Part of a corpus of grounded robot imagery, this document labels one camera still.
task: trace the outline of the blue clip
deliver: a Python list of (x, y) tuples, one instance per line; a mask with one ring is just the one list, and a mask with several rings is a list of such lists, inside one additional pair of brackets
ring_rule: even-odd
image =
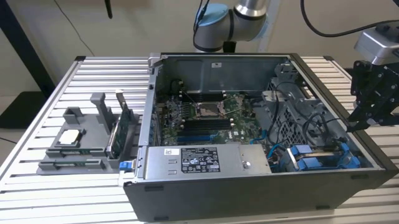
[(131, 171), (134, 169), (133, 161), (123, 161), (119, 163), (119, 170)]

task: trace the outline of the black cable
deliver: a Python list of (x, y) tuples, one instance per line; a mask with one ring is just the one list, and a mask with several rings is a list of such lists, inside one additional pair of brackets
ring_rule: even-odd
[[(297, 87), (298, 87), (298, 85), (297, 85), (297, 83), (294, 83), (294, 82), (281, 82), (279, 85), (277, 85), (277, 87), (275, 87), (275, 91), (279, 91), (279, 92), (287, 97), (286, 93), (278, 89), (278, 87), (281, 86), (281, 84), (293, 84), (293, 85), (295, 85)], [(312, 114), (305, 115), (305, 113), (302, 113), (301, 110), (298, 109), (298, 107), (297, 107), (297, 103), (293, 103), (293, 107), (294, 107), (297, 113), (300, 113), (300, 115), (301, 115), (305, 119), (308, 119), (309, 116), (310, 116)]]
[(62, 11), (65, 17), (67, 18), (69, 22), (71, 23), (71, 26), (73, 26), (73, 28), (74, 28), (77, 34), (78, 34), (78, 37), (79, 37), (82, 43), (86, 45), (87, 49), (90, 50), (90, 52), (91, 52), (93, 55), (95, 56), (93, 50), (90, 49), (89, 45), (87, 45), (86, 42), (83, 41), (83, 39), (82, 39), (82, 37), (81, 37), (81, 34), (79, 34), (79, 32), (78, 32), (78, 29), (77, 29), (77, 27), (74, 26), (74, 23), (71, 22), (71, 20), (70, 20), (67, 14), (65, 13), (65, 11), (63, 11), (63, 9), (62, 9), (62, 6), (61, 6), (59, 3), (58, 3), (58, 0), (54, 0), (54, 1), (55, 1), (55, 4), (58, 5), (58, 8), (61, 9), (61, 11)]
[(207, 0), (207, 3), (206, 3), (205, 7), (201, 10), (201, 6), (202, 6), (202, 1), (201, 1), (201, 5), (199, 5), (201, 13), (199, 13), (198, 17), (195, 17), (195, 21), (194, 21), (194, 35), (193, 35), (193, 45), (194, 46), (195, 46), (195, 34), (198, 33), (198, 30), (199, 30), (199, 27), (201, 27), (201, 21), (205, 17), (207, 7), (209, 7), (209, 3), (210, 3), (210, 0)]
[(305, 124), (304, 124), (305, 138), (306, 138), (306, 140), (310, 141), (310, 142), (313, 142), (313, 141), (312, 141), (310, 138), (309, 138), (309, 135), (308, 135), (308, 129), (309, 129), (309, 126), (310, 126), (310, 124), (312, 124), (313, 119), (314, 119), (317, 116), (321, 117), (321, 119), (322, 119), (322, 123), (324, 123), (324, 125), (325, 125), (325, 129), (326, 129), (325, 133), (322, 133), (322, 134), (325, 135), (325, 137), (324, 137), (324, 138), (325, 138), (325, 141), (326, 141), (326, 138), (328, 138), (329, 135), (330, 135), (330, 129), (329, 129), (329, 126), (328, 126), (326, 118), (325, 118), (325, 116), (324, 116), (321, 113), (316, 113), (316, 114), (310, 117), (310, 119), (305, 122)]
[(376, 27), (377, 25), (382, 24), (382, 23), (389, 23), (389, 22), (398, 22), (399, 20), (386, 20), (386, 21), (381, 21), (381, 22), (377, 22), (377, 23), (373, 23), (368, 26), (364, 26), (364, 27), (360, 27), (360, 28), (356, 28), (353, 30), (349, 30), (349, 31), (345, 31), (342, 33), (337, 33), (337, 34), (326, 34), (326, 33), (322, 33), (312, 24), (310, 22), (310, 19), (308, 18), (308, 14), (306, 14), (306, 10), (305, 10), (305, 0), (301, 0), (301, 12), (302, 12), (302, 16), (305, 18), (305, 22), (309, 26), (309, 28), (320, 35), (320, 36), (324, 36), (324, 37), (340, 37), (340, 36), (345, 36), (345, 35), (349, 35), (349, 34), (353, 34), (353, 33), (357, 33), (362, 30), (366, 30), (366, 29), (370, 29), (373, 27)]
[(270, 136), (271, 136), (273, 128), (275, 126), (277, 117), (278, 117), (278, 114), (279, 114), (279, 107), (281, 107), (279, 96), (275, 94), (275, 114), (274, 114), (274, 118), (273, 118), (273, 123), (269, 127), (269, 130), (267, 130), (267, 140), (273, 145), (275, 145), (277, 143), (273, 142)]
[(9, 141), (9, 142), (11, 142), (11, 143), (14, 143), (14, 144), (17, 144), (17, 142), (15, 142), (15, 141), (13, 141), (13, 140), (10, 140), (10, 139), (2, 138), (2, 137), (0, 137), (0, 139), (2, 139), (2, 140), (5, 140), (5, 141)]
[(179, 78), (174, 78), (174, 79), (171, 80), (171, 82), (170, 82), (170, 94), (171, 94), (171, 95), (174, 94), (174, 91), (173, 91), (173, 85), (174, 85), (174, 82), (177, 82), (177, 81), (182, 82), (182, 79), (179, 79)]
[(198, 13), (195, 13), (195, 19), (194, 19), (194, 26), (193, 26), (193, 31), (195, 32), (195, 27), (198, 25), (198, 17), (199, 17), (199, 13), (201, 13), (201, 6), (202, 6), (203, 0), (201, 0), (199, 3), (199, 9), (198, 9)]
[(330, 123), (332, 121), (336, 121), (336, 120), (341, 120), (341, 118), (333, 118), (333, 119), (328, 120), (326, 124)]

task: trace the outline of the blue cable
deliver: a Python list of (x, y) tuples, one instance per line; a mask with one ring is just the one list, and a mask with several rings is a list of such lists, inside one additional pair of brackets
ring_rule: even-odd
[(274, 154), (274, 150), (275, 150), (275, 148), (278, 148), (279, 145), (281, 145), (281, 144), (275, 144), (275, 145), (274, 145), (274, 147), (271, 148), (270, 153), (269, 153), (269, 155), (267, 155), (267, 158), (270, 158), (270, 157), (273, 156), (273, 154)]
[(254, 141), (261, 141), (261, 140), (263, 140), (265, 138), (266, 138), (266, 130), (262, 130), (262, 138), (253, 139), (253, 140), (250, 141), (250, 144), (254, 145)]

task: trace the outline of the power supply label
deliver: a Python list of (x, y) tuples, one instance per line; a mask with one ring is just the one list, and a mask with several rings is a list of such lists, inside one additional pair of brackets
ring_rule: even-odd
[(182, 172), (186, 174), (221, 172), (218, 148), (183, 148)]

